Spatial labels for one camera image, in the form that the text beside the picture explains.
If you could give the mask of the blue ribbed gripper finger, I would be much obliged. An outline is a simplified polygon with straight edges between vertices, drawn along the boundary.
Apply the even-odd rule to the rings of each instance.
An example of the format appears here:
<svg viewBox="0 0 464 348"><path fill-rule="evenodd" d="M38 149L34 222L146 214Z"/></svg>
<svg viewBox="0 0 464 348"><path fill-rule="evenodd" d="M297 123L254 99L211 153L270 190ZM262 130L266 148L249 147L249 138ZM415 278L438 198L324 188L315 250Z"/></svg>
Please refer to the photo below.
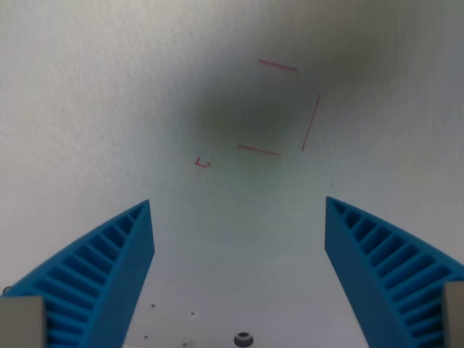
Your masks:
<svg viewBox="0 0 464 348"><path fill-rule="evenodd" d="M51 256L3 298L43 300L47 347L121 347L154 253L145 200Z"/></svg>
<svg viewBox="0 0 464 348"><path fill-rule="evenodd" d="M369 347L444 347L442 292L463 264L333 197L325 251Z"/></svg>

